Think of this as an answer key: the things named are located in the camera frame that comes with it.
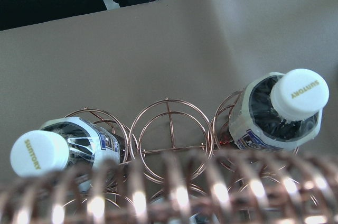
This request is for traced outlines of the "tea bottle middle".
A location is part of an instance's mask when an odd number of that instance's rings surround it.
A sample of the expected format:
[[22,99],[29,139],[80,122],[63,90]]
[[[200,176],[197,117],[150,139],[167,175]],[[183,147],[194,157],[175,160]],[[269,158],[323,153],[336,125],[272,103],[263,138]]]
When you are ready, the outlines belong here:
[[292,151],[319,134],[329,95],[324,78],[312,70],[270,72],[240,93],[229,134],[241,150]]

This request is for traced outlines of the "tea bottle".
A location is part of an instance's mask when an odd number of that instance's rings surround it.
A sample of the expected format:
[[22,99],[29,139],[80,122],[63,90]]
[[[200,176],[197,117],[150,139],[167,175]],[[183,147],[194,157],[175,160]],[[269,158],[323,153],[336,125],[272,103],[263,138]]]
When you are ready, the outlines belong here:
[[83,118],[66,117],[20,136],[11,149],[10,163],[20,177],[41,176],[77,163],[93,169],[106,159],[120,164],[125,151],[121,136]]
[[329,95],[324,78],[312,70],[270,72],[240,93],[229,134],[241,150],[292,151],[319,134]]

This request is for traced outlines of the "tea bottle rear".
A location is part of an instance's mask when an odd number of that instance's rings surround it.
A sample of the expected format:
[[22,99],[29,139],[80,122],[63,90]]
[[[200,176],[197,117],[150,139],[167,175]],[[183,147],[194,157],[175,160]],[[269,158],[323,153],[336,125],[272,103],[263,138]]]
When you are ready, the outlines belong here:
[[121,136],[83,118],[66,117],[20,136],[11,149],[10,163],[20,177],[41,176],[77,163],[93,169],[106,159],[120,164],[125,151]]

